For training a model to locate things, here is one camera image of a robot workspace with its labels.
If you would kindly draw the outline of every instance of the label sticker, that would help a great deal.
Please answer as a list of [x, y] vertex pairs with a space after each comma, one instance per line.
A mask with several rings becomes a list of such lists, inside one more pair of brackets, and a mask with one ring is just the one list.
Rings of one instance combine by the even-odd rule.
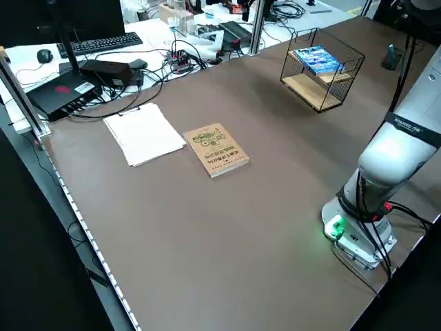
[[83, 94], [83, 93], [89, 92], [94, 87], [95, 87], [94, 84], [89, 83], [88, 81], [86, 81], [85, 83], [82, 83], [79, 87], [77, 87], [75, 90], [78, 93]]
[[120, 79], [113, 79], [113, 84], [118, 85], [118, 86], [124, 86], [123, 81]]

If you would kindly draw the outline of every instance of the wooden shelf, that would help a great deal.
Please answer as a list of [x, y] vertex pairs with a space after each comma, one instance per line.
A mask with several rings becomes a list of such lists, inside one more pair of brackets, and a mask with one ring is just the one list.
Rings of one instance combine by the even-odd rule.
[[[292, 57], [294, 60], [296, 60], [298, 63], [301, 63], [293, 50], [290, 50], [288, 52], [288, 55], [290, 57]], [[318, 77], [325, 84], [331, 83], [332, 79], [334, 79], [334, 83], [335, 83], [335, 82], [339, 82], [339, 81], [346, 81], [346, 80], [352, 78], [351, 75], [347, 74], [346, 72], [343, 72], [342, 74], [316, 74], [315, 76]]]
[[[296, 74], [295, 76], [286, 77], [282, 81], [318, 111], [341, 104], [340, 100], [332, 94], [326, 95], [327, 91], [306, 74]], [[327, 98], [326, 104], [324, 108], [321, 108], [325, 97]]]

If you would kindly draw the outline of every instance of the green light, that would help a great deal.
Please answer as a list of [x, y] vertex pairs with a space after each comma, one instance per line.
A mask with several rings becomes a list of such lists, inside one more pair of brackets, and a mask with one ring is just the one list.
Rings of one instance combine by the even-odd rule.
[[331, 235], [331, 237], [339, 239], [345, 233], [345, 219], [343, 219], [340, 215], [336, 215], [328, 224], [327, 224], [327, 233]]

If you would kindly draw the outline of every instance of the keyboard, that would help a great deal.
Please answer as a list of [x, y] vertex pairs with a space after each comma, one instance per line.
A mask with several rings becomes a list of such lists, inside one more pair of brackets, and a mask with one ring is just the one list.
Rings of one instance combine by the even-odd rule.
[[[71, 43], [71, 45], [75, 55], [84, 55], [102, 52], [104, 50], [115, 50], [128, 46], [141, 45], [142, 43], [143, 41], [135, 32], [129, 32], [122, 37], [88, 40], [82, 41], [81, 43]], [[57, 48], [62, 59], [68, 57], [66, 49], [62, 43], [58, 43]]]

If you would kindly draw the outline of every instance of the computer mouse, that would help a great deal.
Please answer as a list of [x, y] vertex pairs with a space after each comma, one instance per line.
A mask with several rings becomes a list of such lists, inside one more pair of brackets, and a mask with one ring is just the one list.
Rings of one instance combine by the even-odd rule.
[[50, 50], [39, 50], [37, 52], [37, 60], [39, 60], [39, 63], [49, 63], [54, 58], [54, 55], [52, 55], [52, 52]]

